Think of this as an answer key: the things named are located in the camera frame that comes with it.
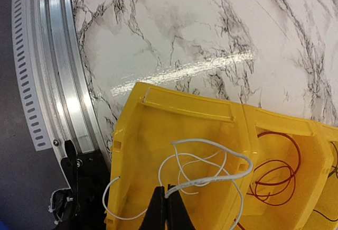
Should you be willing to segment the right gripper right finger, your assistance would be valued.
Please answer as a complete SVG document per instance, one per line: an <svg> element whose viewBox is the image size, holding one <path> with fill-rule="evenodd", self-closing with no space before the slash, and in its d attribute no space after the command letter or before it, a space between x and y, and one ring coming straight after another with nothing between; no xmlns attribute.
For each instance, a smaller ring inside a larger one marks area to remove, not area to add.
<svg viewBox="0 0 338 230"><path fill-rule="evenodd" d="M180 192L173 192L166 199L167 229L169 230L195 230L195 227L185 208Z"/></svg>

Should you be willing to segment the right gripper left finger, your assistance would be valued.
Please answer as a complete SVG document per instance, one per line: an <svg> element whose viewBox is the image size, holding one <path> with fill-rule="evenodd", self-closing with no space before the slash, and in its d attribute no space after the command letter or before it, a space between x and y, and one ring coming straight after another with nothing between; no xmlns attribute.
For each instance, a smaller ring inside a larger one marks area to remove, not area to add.
<svg viewBox="0 0 338 230"><path fill-rule="evenodd" d="M165 188L158 186L154 189L147 211L139 230L165 230L166 228L166 199Z"/></svg>

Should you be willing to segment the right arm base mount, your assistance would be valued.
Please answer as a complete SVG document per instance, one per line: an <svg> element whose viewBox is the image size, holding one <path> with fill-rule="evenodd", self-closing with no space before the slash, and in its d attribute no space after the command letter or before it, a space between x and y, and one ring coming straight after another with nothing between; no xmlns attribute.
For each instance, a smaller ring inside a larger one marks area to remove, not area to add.
<svg viewBox="0 0 338 230"><path fill-rule="evenodd" d="M52 193L54 229L105 229L102 196L110 175L101 151L77 153L71 140L65 141L64 149L61 168L69 188Z"/></svg>

